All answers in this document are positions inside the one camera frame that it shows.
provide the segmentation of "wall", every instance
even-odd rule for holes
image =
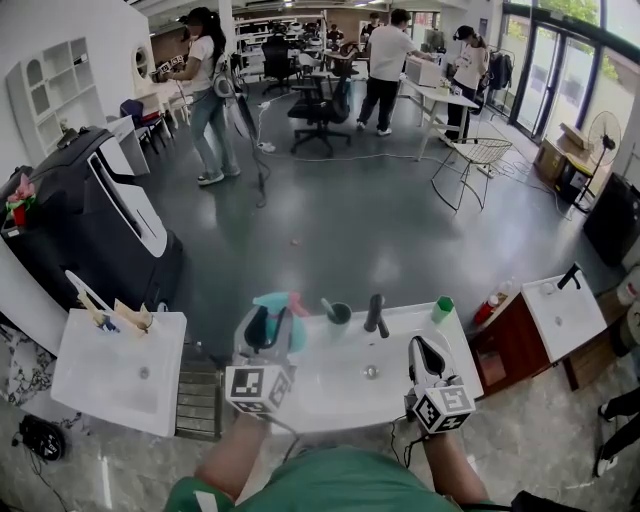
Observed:
[[[151,52],[147,18],[122,0],[4,0],[0,2],[0,76],[20,60],[55,44],[86,37],[105,115],[118,115],[134,96],[132,55]],[[0,183],[29,162],[15,124],[6,82],[0,80]]]
[[[153,61],[156,64],[171,60],[176,55],[189,53],[189,42],[182,42],[183,33],[184,28],[179,28],[151,38]]]

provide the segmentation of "standing fan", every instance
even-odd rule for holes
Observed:
[[[585,185],[576,204],[580,203],[587,190],[589,190],[589,185],[591,185],[600,166],[609,165],[613,162],[620,148],[620,124],[616,116],[611,112],[600,112],[593,120],[589,130],[589,145],[593,148],[591,160],[595,162],[596,168],[593,170],[591,179]]]

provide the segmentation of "teal spray bottle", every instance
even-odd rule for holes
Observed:
[[[266,322],[266,336],[273,340],[278,325],[278,315],[283,308],[289,308],[293,313],[293,327],[291,331],[291,350],[299,352],[307,343],[307,332],[301,317],[309,316],[309,313],[300,305],[300,294],[295,292],[274,292],[253,299],[256,306],[267,308],[269,315]]]

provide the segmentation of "black office chair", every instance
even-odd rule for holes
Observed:
[[[293,86],[291,89],[300,91],[303,97],[289,110],[288,116],[295,119],[306,119],[307,124],[315,123],[316,127],[304,130],[294,130],[296,142],[291,148],[291,153],[295,154],[298,146],[318,138],[329,149],[328,157],[333,156],[333,146],[329,142],[328,137],[343,137],[347,139],[347,145],[351,145],[351,135],[341,132],[329,130],[329,123],[341,124],[349,118],[349,101],[348,92],[350,82],[348,81],[351,69],[351,63],[356,58],[357,52],[352,52],[342,67],[343,72],[340,75],[335,89],[333,89],[330,99],[325,99],[322,91],[322,80],[324,77],[313,76],[314,85]],[[331,88],[331,79],[327,77],[329,87]]]
[[[269,85],[262,95],[267,94],[271,89],[279,87],[284,93],[285,89],[290,89],[289,77],[297,73],[294,60],[289,58],[291,46],[281,36],[272,36],[262,45],[264,54],[264,76],[277,78],[278,81]]]

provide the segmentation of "wire chair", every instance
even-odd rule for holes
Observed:
[[[476,199],[480,203],[480,209],[484,210],[484,205],[487,202],[487,189],[489,188],[489,171],[491,169],[491,164],[500,160],[504,156],[504,154],[507,151],[509,151],[509,149],[511,149],[512,145],[513,144],[511,144],[511,142],[508,142],[502,139],[481,139],[477,137],[467,138],[467,139],[458,139],[452,144],[453,148],[451,149],[451,152],[447,155],[447,158],[442,162],[442,164],[438,168],[438,171],[433,175],[433,178],[431,178],[431,184],[433,185],[433,188],[436,191],[436,194],[438,194],[440,196],[440,199],[442,199],[445,203],[447,203],[449,207],[453,208],[453,210],[457,212],[460,209],[460,205],[462,204],[462,197],[464,196],[464,190],[465,188],[468,188],[469,190],[471,190],[471,192],[473,192],[473,195],[476,196]],[[462,182],[463,186],[462,186],[462,193],[460,194],[460,199],[458,200],[457,206],[454,206],[452,203],[450,203],[440,193],[435,182],[436,176],[442,170],[442,168],[445,167],[445,162],[447,162],[449,158],[451,158],[451,155],[453,154],[454,151],[456,151],[462,158],[464,158],[467,161],[467,165],[464,168],[464,171],[462,172],[462,176],[460,178],[460,181]],[[474,188],[467,183],[467,178],[469,177],[469,174],[471,174],[471,164],[489,166],[489,169],[487,169],[487,172],[486,173],[483,172],[483,174],[485,174],[487,178],[487,181],[484,186],[484,196],[482,200],[480,199],[480,196],[474,190]]]

